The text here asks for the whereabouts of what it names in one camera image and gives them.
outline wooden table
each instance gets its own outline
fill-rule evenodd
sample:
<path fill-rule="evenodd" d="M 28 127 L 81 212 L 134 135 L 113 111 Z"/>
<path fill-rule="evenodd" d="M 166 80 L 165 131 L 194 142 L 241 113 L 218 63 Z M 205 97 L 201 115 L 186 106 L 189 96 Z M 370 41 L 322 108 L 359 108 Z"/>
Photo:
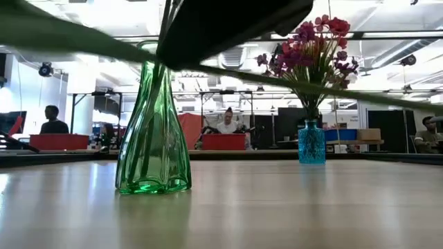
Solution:
<path fill-rule="evenodd" d="M 335 141 L 328 141 L 326 142 L 326 145 L 376 145 L 377 151 L 380 151 L 380 145 L 384 144 L 385 140 L 335 140 Z"/>
<path fill-rule="evenodd" d="M 2 169 L 1 248 L 441 248 L 443 170 L 191 162 L 192 190 L 115 192 L 115 161 Z"/>

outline blue glass vase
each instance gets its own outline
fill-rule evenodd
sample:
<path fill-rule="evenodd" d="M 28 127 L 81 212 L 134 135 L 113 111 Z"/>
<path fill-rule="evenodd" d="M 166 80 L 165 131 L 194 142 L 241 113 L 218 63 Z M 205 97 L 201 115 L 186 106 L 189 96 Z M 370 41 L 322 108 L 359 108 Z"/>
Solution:
<path fill-rule="evenodd" d="M 298 130 L 298 160 L 303 164 L 325 164 L 325 132 L 317 128 L 317 120 L 306 120 Z"/>

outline computer monitor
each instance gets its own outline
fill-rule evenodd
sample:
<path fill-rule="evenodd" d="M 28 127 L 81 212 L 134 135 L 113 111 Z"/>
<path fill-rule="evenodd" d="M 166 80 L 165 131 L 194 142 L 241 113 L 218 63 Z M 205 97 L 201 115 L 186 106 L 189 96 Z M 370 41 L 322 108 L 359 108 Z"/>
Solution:
<path fill-rule="evenodd" d="M 0 113 L 0 131 L 9 133 L 17 122 L 18 117 L 21 117 L 21 124 L 18 124 L 18 130 L 15 133 L 23 133 L 26 112 L 25 111 L 11 111 L 9 113 Z"/>

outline cardboard box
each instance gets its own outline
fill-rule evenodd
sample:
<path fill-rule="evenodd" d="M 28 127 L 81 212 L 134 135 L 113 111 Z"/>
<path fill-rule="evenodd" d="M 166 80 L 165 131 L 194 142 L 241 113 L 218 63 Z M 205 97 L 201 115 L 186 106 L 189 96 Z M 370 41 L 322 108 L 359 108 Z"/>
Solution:
<path fill-rule="evenodd" d="M 381 140 L 380 129 L 359 129 L 357 131 L 357 140 L 360 141 L 375 141 Z"/>

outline green leaf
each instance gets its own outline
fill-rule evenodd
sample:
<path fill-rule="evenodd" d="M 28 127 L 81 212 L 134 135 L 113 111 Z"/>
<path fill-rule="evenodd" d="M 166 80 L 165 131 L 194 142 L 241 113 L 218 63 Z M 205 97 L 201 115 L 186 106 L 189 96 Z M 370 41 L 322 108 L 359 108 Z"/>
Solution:
<path fill-rule="evenodd" d="M 342 98 L 350 98 L 354 100 L 362 100 L 366 102 L 371 102 L 375 104 L 384 104 L 384 105 L 393 105 L 396 107 L 405 107 L 409 109 L 417 109 L 422 111 L 432 111 L 436 113 L 440 113 L 443 109 L 442 106 L 435 105 L 435 104 L 427 104 L 427 103 L 421 103 L 421 102 L 412 102 L 412 101 L 406 101 L 406 100 L 399 100 L 389 97 L 384 97 L 381 95 L 374 95 L 369 93 L 359 93 L 356 91 L 350 91 L 350 90 L 339 90 L 339 89 L 331 89 L 331 88 L 325 88 L 321 87 L 315 84 L 310 83 L 295 83 L 290 82 L 288 80 L 279 79 L 279 78 L 273 78 L 273 77 L 267 77 L 263 75 L 256 75 L 252 73 L 245 73 L 245 72 L 238 72 L 238 71 L 232 71 L 228 69 L 221 69 L 221 68 L 214 68 L 211 66 L 193 66 L 192 68 L 189 68 L 190 70 L 200 71 L 204 73 L 211 73 L 215 75 L 225 75 L 230 77 L 236 77 L 241 80 L 249 80 L 254 82 L 262 82 L 274 86 L 283 86 L 287 87 L 289 89 L 296 89 L 297 91 L 302 91 L 305 93 L 322 93 L 322 94 L 328 94 L 328 95 L 334 95 L 337 97 Z"/>
<path fill-rule="evenodd" d="M 98 30 L 49 17 L 23 1 L 0 4 L 0 44 L 48 52 L 86 52 L 131 62 L 158 61 L 155 55 Z"/>

